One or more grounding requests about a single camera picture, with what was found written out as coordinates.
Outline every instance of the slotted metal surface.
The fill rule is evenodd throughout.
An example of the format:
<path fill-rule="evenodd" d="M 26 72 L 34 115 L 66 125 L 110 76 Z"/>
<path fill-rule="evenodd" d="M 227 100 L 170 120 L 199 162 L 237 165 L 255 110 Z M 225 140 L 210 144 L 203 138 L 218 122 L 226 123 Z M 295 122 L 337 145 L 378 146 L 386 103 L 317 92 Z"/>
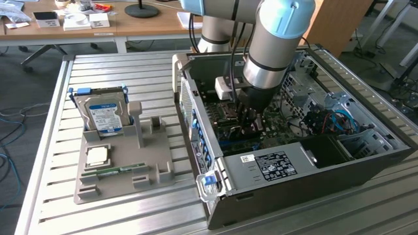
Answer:
<path fill-rule="evenodd" d="M 182 52 L 88 55 L 63 63 L 16 234 L 398 235 L 417 231 L 417 153 L 361 187 L 217 231 L 206 229 L 206 215 L 171 97 L 171 56 Z M 337 70 L 342 69 L 341 74 L 346 74 L 325 52 L 322 57 Z M 400 128 L 413 139 L 417 138 L 408 120 L 389 109 L 370 88 L 356 77 L 344 77 L 353 80 L 352 84 L 364 91 L 370 102 L 377 102 L 376 107 L 388 112 Z M 330 90 L 341 90 L 326 74 L 321 74 L 318 79 L 328 82 Z M 76 205 L 72 194 L 83 121 L 66 91 L 68 87 L 113 87 L 121 83 L 130 88 L 130 100 L 143 101 L 141 118 L 162 115 L 167 122 L 177 183 L 166 188 Z"/>

